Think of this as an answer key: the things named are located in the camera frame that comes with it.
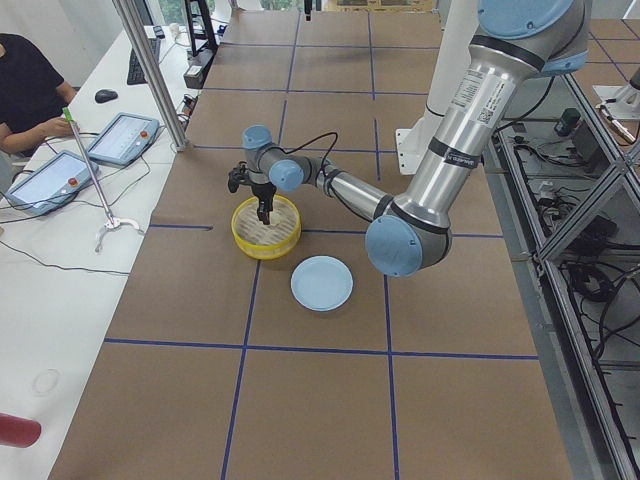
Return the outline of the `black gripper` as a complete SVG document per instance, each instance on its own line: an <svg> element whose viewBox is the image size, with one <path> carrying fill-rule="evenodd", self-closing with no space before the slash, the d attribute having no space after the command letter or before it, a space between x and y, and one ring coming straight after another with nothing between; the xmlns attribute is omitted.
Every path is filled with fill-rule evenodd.
<svg viewBox="0 0 640 480"><path fill-rule="evenodd" d="M274 209L274 196L276 194L276 187L271 183L254 184L251 186L251 190L258 201L257 216L262 223L267 222L267 211L272 212Z"/></svg>

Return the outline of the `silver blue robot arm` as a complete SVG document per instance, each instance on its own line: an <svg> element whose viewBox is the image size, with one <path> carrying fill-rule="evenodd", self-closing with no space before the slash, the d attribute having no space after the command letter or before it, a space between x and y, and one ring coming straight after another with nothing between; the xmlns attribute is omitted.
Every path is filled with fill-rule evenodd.
<svg viewBox="0 0 640 480"><path fill-rule="evenodd" d="M365 248L380 272L406 277L439 263L452 242L449 210L518 87L584 65L591 4L481 1L476 18L469 66L405 192L392 196L327 159L288 153L263 125L244 131L245 158L230 171L229 190L249 186L269 224L277 191L312 185L369 221Z"/></svg>

